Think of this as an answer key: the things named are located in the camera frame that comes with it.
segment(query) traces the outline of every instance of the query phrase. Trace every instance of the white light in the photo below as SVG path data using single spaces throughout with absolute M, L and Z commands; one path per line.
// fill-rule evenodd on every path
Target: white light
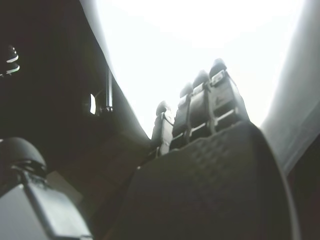
M 96 0 L 113 74 L 149 137 L 162 100 L 222 58 L 260 125 L 303 0 Z
M 96 113 L 96 99 L 92 94 L 90 94 L 90 98 L 91 98 L 90 113 L 95 114 Z

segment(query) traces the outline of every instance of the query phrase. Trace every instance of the bright light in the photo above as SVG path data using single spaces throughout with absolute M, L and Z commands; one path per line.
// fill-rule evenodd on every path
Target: bright light
M 95 114 L 96 113 L 96 99 L 92 94 L 90 94 L 90 98 L 91 98 L 90 113 Z
M 151 137 L 158 104 L 222 58 L 260 125 L 303 0 L 96 0 L 113 74 Z

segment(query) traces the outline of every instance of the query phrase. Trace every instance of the light panel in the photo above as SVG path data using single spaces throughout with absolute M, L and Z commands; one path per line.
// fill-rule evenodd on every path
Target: light panel
M 259 126 L 303 0 L 96 0 L 113 74 L 146 134 L 158 104 L 222 58 Z

